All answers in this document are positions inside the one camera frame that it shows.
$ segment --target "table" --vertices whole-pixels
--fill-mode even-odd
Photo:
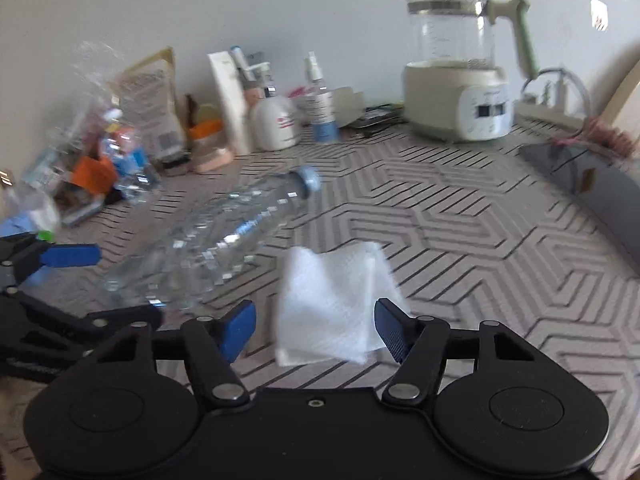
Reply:
[[[211,196],[311,164],[322,190],[309,210],[266,240],[246,272],[204,308],[219,316],[244,298],[258,306],[258,329],[234,364],[247,388],[384,388],[396,370],[386,351],[363,366],[279,368],[271,342],[285,250],[373,240],[384,247],[413,314],[455,328],[500,320],[595,391],[609,410],[610,433],[593,471],[623,480],[640,466],[640,279],[590,215],[517,155],[520,145],[545,138],[521,126],[502,139],[455,146],[415,137],[403,125],[329,145],[305,134],[293,148],[241,157],[218,173],[167,178],[153,203],[120,204],[85,222],[67,237],[99,243],[103,261],[59,271],[43,297],[79,315],[104,309],[97,284],[111,264]],[[443,385],[471,366],[449,362]],[[161,362],[159,371],[188,381],[182,364]],[[2,428],[0,436],[6,441],[9,432]],[[24,446],[16,434],[15,449]],[[28,449],[20,453],[28,459]]]

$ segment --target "barcode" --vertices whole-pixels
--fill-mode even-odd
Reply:
[[[160,143],[160,149],[162,151],[174,147],[176,145],[174,133],[170,132],[158,136],[158,142]]]

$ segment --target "blue gripper pad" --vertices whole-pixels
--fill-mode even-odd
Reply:
[[[378,335],[397,363],[402,363],[409,355],[414,341],[407,339],[408,325],[413,323],[402,310],[386,298],[376,301],[374,322]]]
[[[223,329],[219,348],[227,362],[235,361],[251,339],[255,332],[256,317],[254,302],[244,300],[220,320]]]
[[[52,245],[40,255],[40,263],[47,267],[86,267],[101,258],[100,247],[95,244]]]

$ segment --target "black robotic gripper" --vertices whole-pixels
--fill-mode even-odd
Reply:
[[[39,479],[594,478],[604,405],[506,326],[456,330],[384,299],[375,322],[402,363],[382,400],[371,388],[251,398],[229,365],[255,329],[249,301],[176,331],[126,327],[28,407]],[[193,393],[156,359],[184,361]],[[448,359],[474,372],[438,394]]]

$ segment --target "white wall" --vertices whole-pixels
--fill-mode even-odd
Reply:
[[[542,66],[576,71],[602,106],[640,57],[640,0],[601,0],[609,30],[591,27],[591,0],[530,0]],[[495,28],[496,54],[516,95],[511,27]],[[318,54],[333,86],[371,103],[401,98],[408,19],[402,0],[0,0],[0,167],[20,171],[65,117],[78,86],[71,64],[83,40],[103,41],[134,62],[166,45],[177,56],[178,94],[210,96],[205,54],[240,44],[265,51],[281,90],[303,79]]]

